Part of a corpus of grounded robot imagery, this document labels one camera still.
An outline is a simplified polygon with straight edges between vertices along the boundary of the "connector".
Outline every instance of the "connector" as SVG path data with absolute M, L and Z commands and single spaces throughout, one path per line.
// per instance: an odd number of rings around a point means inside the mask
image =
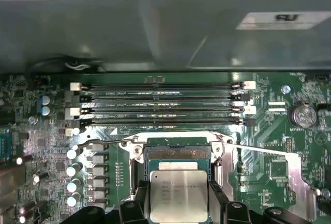
M 231 101 L 249 101 L 250 94 L 237 94 L 230 96 Z
M 243 89 L 256 89 L 257 83 L 256 81 L 245 81 Z
M 81 115 L 81 108 L 67 108 L 65 109 L 65 120 L 73 120 L 75 117 Z
M 82 83 L 70 83 L 70 91 L 80 91 Z
M 244 106 L 244 114 L 257 114 L 255 106 Z

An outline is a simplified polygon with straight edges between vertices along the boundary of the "gray metal cover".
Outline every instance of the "gray metal cover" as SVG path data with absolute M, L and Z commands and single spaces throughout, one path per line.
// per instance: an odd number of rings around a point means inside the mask
M 330 69 L 330 19 L 307 30 L 236 29 L 251 12 L 331 11 L 330 2 L 0 0 L 0 73 L 58 54 L 99 58 L 107 71 Z
M 0 214 L 17 203 L 18 188 L 24 183 L 24 165 L 0 168 Z
M 207 173 L 202 170 L 151 172 L 151 221 L 204 222 L 207 211 Z

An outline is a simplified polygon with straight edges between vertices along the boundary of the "blue capacitor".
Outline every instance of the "blue capacitor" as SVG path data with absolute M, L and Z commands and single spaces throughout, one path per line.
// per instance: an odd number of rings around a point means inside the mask
M 42 96 L 41 97 L 41 105 L 46 106 L 50 104 L 51 98 L 49 96 Z
M 42 116 L 47 116 L 51 113 L 51 109 L 47 106 L 41 108 L 40 113 Z

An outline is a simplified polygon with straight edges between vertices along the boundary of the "electrolytic capacitor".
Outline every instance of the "electrolytic capacitor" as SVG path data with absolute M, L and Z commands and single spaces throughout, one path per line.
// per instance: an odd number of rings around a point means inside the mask
M 43 180 L 44 178 L 49 177 L 49 173 L 48 172 L 42 172 L 39 174 L 34 174 L 33 175 L 33 184 L 36 185 L 38 184 L 41 180 Z
M 29 212 L 33 207 L 36 206 L 36 202 L 35 201 L 31 201 L 28 202 L 27 204 L 23 205 L 22 207 L 20 207 L 20 214 L 24 215 L 25 213 Z
M 83 152 L 82 149 L 77 149 L 77 150 L 71 149 L 71 150 L 69 150 L 67 152 L 67 158 L 69 158 L 69 159 L 75 159 L 77 156 L 81 155 L 82 152 Z
M 81 194 L 75 192 L 67 199 L 67 204 L 69 207 L 74 207 L 77 202 L 81 200 Z
M 70 193 L 74 193 L 81 187 L 81 181 L 78 178 L 75 178 L 67 185 L 67 190 Z
M 46 106 L 46 105 L 48 105 L 48 104 L 51 103 L 51 97 L 49 97 L 49 96 L 42 96 L 40 98 L 40 101 L 41 101 L 41 105 Z
M 27 120 L 29 122 L 29 124 L 31 125 L 36 125 L 38 122 L 38 118 L 35 116 L 30 116 L 29 119 Z
M 82 169 L 82 166 L 79 163 L 73 163 L 66 170 L 68 176 L 75 176 Z
M 30 210 L 25 215 L 20 216 L 19 221 L 21 224 L 24 224 L 24 223 L 26 223 L 27 220 L 30 220 L 32 218 L 32 216 L 33 216 L 33 211 Z
M 16 164 L 22 165 L 33 160 L 32 155 L 25 155 L 16 159 Z
M 42 116 L 47 116 L 47 115 L 50 115 L 54 112 L 54 109 L 53 108 L 50 108 L 48 106 L 44 106 L 41 108 L 40 110 L 40 113 Z

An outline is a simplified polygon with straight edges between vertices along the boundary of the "white sticker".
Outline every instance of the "white sticker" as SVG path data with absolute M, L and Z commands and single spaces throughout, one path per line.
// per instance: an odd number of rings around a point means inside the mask
M 304 30 L 331 17 L 325 12 L 260 12 L 248 13 L 237 30 Z

